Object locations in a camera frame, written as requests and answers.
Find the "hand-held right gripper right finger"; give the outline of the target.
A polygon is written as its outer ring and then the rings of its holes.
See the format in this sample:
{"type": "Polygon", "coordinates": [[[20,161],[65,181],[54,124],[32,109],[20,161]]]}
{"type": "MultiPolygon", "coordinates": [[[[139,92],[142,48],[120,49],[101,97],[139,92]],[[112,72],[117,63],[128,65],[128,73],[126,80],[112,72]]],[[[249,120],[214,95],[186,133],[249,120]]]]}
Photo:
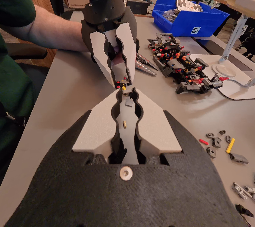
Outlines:
{"type": "Polygon", "coordinates": [[[133,88],[135,115],[138,117],[135,127],[134,145],[139,163],[145,163],[153,156],[162,153],[179,153],[182,148],[167,120],[164,110],[133,88]]]}

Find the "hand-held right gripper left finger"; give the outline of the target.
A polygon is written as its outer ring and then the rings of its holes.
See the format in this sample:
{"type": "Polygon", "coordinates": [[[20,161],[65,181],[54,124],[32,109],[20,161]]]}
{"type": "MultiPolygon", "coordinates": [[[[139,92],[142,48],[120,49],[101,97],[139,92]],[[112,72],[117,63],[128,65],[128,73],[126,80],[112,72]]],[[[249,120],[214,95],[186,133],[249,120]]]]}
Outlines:
{"type": "Polygon", "coordinates": [[[72,148],[74,152],[101,154],[104,158],[118,154],[121,139],[116,119],[121,101],[122,89],[116,89],[90,111],[72,148]]]}

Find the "clear plastic parts bags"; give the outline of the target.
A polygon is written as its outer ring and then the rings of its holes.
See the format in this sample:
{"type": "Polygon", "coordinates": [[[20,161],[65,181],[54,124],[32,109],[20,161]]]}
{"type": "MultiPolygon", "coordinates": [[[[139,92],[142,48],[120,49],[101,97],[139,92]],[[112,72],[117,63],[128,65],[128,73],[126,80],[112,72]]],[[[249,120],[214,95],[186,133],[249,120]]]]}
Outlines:
{"type": "Polygon", "coordinates": [[[179,14],[179,10],[178,9],[170,9],[168,11],[164,11],[161,13],[161,15],[167,19],[170,22],[174,22],[174,20],[177,18],[178,14],[179,14]]]}

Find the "partly built lego car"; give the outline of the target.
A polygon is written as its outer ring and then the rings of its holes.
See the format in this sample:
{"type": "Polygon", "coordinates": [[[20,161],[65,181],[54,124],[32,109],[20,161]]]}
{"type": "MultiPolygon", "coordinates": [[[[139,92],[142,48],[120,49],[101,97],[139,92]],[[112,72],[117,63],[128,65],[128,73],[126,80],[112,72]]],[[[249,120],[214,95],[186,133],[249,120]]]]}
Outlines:
{"type": "Polygon", "coordinates": [[[209,77],[203,72],[209,65],[201,58],[195,61],[189,59],[190,52],[184,51],[180,40],[171,33],[156,33],[156,39],[148,39],[148,48],[154,52],[153,61],[156,63],[164,77],[173,77],[178,83],[176,93],[197,92],[205,94],[211,89],[223,86],[223,77],[219,73],[209,77]]]}

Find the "blue plastic parts bin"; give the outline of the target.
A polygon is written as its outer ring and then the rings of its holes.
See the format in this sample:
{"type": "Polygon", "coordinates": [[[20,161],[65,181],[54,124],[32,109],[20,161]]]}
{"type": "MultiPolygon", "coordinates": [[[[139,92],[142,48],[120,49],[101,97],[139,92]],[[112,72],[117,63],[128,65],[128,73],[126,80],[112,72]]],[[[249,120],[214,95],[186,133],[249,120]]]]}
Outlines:
{"type": "Polygon", "coordinates": [[[152,11],[154,23],[165,33],[175,37],[210,37],[229,17],[229,14],[201,3],[203,12],[180,11],[170,22],[163,13],[176,9],[176,0],[157,0],[152,11]]]}

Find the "person's left hand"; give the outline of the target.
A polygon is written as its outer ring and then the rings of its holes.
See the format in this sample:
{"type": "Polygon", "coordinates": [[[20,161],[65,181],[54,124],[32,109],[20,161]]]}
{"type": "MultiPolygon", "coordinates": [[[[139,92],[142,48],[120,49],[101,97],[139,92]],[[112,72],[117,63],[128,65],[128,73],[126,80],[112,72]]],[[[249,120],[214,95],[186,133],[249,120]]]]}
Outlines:
{"type": "Polygon", "coordinates": [[[122,48],[120,46],[115,46],[115,47],[113,47],[113,49],[115,52],[115,57],[111,61],[112,66],[115,66],[119,63],[123,63],[124,59],[123,59],[123,54],[122,54],[122,48]]]}

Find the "white book stand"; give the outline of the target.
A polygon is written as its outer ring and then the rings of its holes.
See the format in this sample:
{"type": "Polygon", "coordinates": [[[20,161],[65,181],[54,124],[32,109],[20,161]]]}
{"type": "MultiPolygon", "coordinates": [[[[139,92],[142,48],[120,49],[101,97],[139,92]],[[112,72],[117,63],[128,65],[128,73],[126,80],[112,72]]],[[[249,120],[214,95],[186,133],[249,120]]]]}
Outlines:
{"type": "Polygon", "coordinates": [[[209,67],[205,68],[205,74],[211,79],[216,73],[229,77],[224,81],[223,86],[219,91],[224,96],[233,100],[247,100],[255,98],[255,79],[250,78],[240,68],[235,66],[228,60],[232,47],[236,40],[243,32],[243,27],[248,18],[254,18],[254,4],[255,0],[227,0],[228,6],[241,13],[241,17],[237,21],[237,25],[232,32],[227,46],[220,57],[219,55],[204,55],[204,54],[191,54],[190,59],[200,58],[205,61],[209,67]]]}

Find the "white sticker sheet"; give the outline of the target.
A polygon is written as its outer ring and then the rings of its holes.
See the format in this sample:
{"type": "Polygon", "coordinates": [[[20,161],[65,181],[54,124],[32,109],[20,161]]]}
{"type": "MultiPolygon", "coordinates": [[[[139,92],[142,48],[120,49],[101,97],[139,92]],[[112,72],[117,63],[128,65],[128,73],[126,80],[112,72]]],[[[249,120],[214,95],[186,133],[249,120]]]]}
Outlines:
{"type": "Polygon", "coordinates": [[[188,0],[176,0],[176,7],[179,12],[180,11],[203,12],[203,9],[200,5],[188,0]]]}

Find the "black lego subassembly red pins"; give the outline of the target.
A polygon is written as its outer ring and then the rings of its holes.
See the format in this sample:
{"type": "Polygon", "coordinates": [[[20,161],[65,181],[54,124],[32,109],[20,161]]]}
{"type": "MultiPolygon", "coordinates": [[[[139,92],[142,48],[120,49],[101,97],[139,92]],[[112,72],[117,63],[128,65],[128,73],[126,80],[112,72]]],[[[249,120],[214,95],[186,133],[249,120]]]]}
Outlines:
{"type": "Polygon", "coordinates": [[[126,88],[127,88],[128,86],[130,86],[131,83],[130,83],[130,81],[129,81],[128,76],[125,75],[122,79],[116,80],[116,82],[115,82],[114,85],[115,85],[115,88],[116,88],[116,89],[126,90],[126,88]]]}

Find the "scattered loose lego pieces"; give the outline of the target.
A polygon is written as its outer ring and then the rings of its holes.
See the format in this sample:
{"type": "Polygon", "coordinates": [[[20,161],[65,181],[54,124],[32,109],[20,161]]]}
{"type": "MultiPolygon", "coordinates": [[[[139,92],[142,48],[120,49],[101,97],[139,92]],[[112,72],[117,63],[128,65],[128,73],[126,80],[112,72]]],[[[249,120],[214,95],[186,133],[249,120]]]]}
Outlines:
{"type": "MultiPolygon", "coordinates": [[[[211,140],[212,147],[214,147],[216,149],[221,148],[221,141],[222,141],[221,138],[216,137],[213,133],[207,133],[206,137],[211,140]]],[[[241,164],[249,163],[247,158],[245,158],[243,155],[231,152],[231,149],[235,142],[234,138],[232,138],[230,136],[225,136],[225,141],[228,143],[226,153],[232,161],[234,161],[236,163],[241,163],[241,164]]],[[[216,150],[215,149],[212,149],[209,146],[206,148],[206,152],[212,159],[216,158],[216,150]]],[[[254,188],[250,188],[248,186],[241,187],[236,182],[233,182],[232,189],[241,199],[245,200],[247,198],[251,198],[254,201],[254,196],[255,196],[254,188]]],[[[236,204],[235,208],[244,220],[246,220],[244,215],[246,215],[248,217],[252,217],[252,218],[254,217],[254,214],[251,213],[248,209],[246,209],[241,204],[236,204]]]]}

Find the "person's left forearm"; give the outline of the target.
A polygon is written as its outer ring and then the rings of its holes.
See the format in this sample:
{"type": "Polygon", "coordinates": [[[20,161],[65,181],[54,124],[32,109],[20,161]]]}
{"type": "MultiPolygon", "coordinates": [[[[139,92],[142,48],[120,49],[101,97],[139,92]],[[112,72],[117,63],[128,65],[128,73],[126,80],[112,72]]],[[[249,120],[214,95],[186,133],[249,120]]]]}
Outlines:
{"type": "Polygon", "coordinates": [[[35,20],[28,26],[25,40],[50,49],[88,52],[82,39],[82,24],[65,20],[35,5],[35,20]]]}

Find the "black equipment case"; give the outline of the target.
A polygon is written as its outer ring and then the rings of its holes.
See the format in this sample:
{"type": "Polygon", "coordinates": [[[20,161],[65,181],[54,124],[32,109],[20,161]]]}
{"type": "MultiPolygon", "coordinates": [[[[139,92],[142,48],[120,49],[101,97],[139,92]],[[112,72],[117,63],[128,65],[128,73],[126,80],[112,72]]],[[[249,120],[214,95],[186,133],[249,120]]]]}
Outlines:
{"type": "Polygon", "coordinates": [[[134,15],[146,15],[150,0],[126,0],[126,6],[129,6],[134,15]]]}

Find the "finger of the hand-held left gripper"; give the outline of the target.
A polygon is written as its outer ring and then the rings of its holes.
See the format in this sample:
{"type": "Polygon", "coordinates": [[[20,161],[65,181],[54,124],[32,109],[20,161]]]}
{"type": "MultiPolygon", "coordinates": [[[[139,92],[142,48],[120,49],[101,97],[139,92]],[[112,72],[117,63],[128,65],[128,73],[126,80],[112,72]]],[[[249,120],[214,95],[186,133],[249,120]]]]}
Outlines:
{"type": "Polygon", "coordinates": [[[93,57],[103,72],[108,82],[115,88],[115,76],[108,56],[109,42],[106,36],[98,31],[90,34],[93,57]]]}
{"type": "Polygon", "coordinates": [[[133,40],[129,23],[120,24],[116,29],[116,38],[121,42],[126,74],[130,84],[134,82],[136,63],[136,43],[133,40]]]}

